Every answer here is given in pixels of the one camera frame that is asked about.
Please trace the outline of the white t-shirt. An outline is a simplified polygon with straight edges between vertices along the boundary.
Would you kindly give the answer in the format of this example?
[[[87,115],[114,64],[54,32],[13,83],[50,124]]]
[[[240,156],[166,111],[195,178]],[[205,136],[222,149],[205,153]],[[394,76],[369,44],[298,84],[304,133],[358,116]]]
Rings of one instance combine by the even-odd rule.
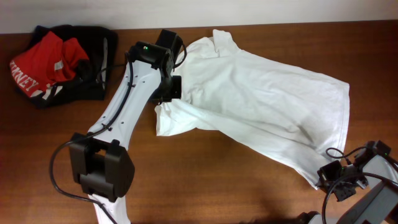
[[[179,59],[182,97],[156,106],[158,136],[220,131],[312,186],[331,162],[326,149],[345,147],[348,83],[254,55],[223,30],[193,42]]]

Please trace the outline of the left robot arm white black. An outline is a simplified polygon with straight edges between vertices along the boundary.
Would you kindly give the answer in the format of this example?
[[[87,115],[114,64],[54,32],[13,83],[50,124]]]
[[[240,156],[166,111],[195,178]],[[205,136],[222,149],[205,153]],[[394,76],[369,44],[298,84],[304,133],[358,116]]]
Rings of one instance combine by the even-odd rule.
[[[87,134],[75,133],[69,146],[73,179],[95,206],[99,223],[129,223],[126,194],[135,167],[127,151],[134,127],[147,102],[179,99],[182,79],[173,75],[185,51],[183,40],[162,30],[156,43],[137,42],[112,100]]]

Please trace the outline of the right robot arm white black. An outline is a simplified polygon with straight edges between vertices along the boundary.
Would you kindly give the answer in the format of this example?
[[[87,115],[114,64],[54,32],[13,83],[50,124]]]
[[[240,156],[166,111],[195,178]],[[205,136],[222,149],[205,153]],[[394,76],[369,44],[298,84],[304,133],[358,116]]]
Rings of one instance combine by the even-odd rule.
[[[397,160],[384,142],[369,141],[344,154],[330,147],[326,154],[334,161],[318,170],[317,186],[325,193],[321,212],[302,213],[295,223],[397,223]],[[369,189],[339,218],[327,218],[326,206],[332,195],[338,202]]]

